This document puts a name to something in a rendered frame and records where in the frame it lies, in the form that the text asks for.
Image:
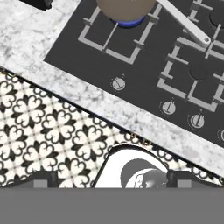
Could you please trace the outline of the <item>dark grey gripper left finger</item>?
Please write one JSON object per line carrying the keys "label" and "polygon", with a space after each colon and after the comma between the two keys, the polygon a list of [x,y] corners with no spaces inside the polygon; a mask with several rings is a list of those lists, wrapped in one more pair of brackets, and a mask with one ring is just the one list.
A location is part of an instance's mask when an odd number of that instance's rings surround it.
{"label": "dark grey gripper left finger", "polygon": [[28,178],[16,179],[3,188],[55,188],[58,185],[56,171],[35,171]]}

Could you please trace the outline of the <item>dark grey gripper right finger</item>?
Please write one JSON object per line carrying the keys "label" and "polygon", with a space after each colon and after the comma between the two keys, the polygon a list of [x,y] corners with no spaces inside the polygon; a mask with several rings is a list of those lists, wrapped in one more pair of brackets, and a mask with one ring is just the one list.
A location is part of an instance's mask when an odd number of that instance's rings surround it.
{"label": "dark grey gripper right finger", "polygon": [[170,188],[221,188],[221,185],[197,178],[189,171],[169,170],[166,175]]}

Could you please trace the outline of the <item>white round hob knob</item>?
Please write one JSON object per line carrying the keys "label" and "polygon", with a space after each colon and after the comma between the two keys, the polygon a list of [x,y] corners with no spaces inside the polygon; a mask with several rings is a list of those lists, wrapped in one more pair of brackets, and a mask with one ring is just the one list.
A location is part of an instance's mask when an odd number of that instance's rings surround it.
{"label": "white round hob knob", "polygon": [[167,115],[172,115],[176,111],[176,105],[174,101],[166,101],[162,105],[162,111]]}
{"label": "white round hob knob", "polygon": [[223,128],[218,129],[217,137],[218,137],[219,141],[224,143],[224,129]]}
{"label": "white round hob knob", "polygon": [[196,114],[193,115],[190,118],[190,124],[195,128],[195,129],[200,129],[204,126],[205,124],[205,118],[201,114]]}
{"label": "white round hob knob", "polygon": [[116,91],[122,91],[125,88],[126,83],[124,79],[116,77],[112,80],[111,86]]}

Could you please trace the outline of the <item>white and black round thing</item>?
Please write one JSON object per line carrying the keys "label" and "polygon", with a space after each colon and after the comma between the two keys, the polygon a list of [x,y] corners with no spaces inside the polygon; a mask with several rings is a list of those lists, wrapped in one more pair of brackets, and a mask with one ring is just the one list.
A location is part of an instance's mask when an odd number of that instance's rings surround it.
{"label": "white and black round thing", "polygon": [[93,183],[94,188],[166,188],[168,168],[143,147],[113,146]]}

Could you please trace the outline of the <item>black hob with grey grates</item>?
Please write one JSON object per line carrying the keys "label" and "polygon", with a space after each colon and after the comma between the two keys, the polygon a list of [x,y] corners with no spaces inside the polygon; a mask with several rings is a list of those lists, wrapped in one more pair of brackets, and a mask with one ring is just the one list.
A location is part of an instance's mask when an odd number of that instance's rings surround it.
{"label": "black hob with grey grates", "polygon": [[[95,0],[81,0],[45,62],[224,148],[224,0],[171,0],[212,40],[197,45],[160,5],[142,23],[122,28]],[[124,79],[122,91],[112,80]],[[176,111],[162,111],[174,101]],[[195,129],[193,115],[205,124]]]}

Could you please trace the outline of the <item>black object on worktop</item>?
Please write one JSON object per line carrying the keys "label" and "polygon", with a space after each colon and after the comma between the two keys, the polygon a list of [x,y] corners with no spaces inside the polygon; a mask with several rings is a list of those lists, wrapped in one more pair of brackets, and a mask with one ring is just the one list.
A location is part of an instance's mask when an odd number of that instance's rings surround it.
{"label": "black object on worktop", "polygon": [[53,0],[19,0],[19,1],[42,11],[51,9],[53,2]]}

